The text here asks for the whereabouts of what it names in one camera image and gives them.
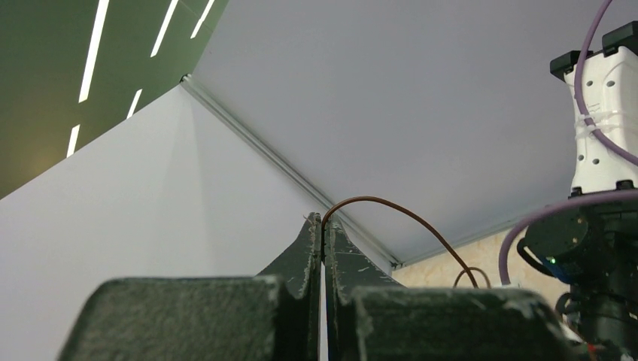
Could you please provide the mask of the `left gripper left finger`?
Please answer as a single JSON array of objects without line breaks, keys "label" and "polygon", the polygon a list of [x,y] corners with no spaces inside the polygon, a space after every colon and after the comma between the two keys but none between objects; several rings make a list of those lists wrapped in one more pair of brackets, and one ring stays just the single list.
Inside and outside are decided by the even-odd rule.
[{"label": "left gripper left finger", "polygon": [[321,217],[254,276],[115,278],[86,300],[60,360],[317,360]]}]

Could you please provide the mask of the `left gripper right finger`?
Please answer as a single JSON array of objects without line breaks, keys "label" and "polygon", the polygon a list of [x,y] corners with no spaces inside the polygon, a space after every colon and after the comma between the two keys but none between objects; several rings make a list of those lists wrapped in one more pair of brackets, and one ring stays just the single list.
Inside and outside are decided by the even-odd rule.
[{"label": "left gripper right finger", "polygon": [[408,288],[324,221],[331,360],[571,360],[553,310],[521,289]]}]

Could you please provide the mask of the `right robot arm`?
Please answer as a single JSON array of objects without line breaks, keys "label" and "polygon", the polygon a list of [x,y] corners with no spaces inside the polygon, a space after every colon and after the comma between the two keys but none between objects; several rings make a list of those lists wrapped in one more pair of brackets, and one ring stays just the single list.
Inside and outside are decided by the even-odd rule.
[{"label": "right robot arm", "polygon": [[538,272],[569,286],[556,303],[582,338],[591,360],[637,358],[637,167],[609,150],[601,132],[637,152],[637,24],[602,37],[578,65],[572,50],[550,72],[580,89],[586,113],[577,114],[576,167],[569,208],[537,217],[517,243]]}]

